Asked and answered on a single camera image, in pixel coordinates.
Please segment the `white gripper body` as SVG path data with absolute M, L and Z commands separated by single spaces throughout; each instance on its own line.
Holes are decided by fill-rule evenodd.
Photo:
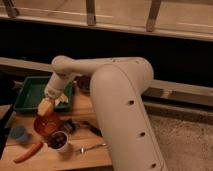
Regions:
M 53 73 L 44 90 L 45 96 L 51 99 L 57 99 L 64 92 L 69 81 L 69 76 Z

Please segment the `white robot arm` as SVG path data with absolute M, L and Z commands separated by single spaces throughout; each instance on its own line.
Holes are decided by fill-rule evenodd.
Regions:
M 153 81 L 151 64 L 142 57 L 75 60 L 57 56 L 38 114 L 45 116 L 54 100 L 77 74 L 89 75 L 90 97 L 114 171 L 168 171 L 141 95 Z

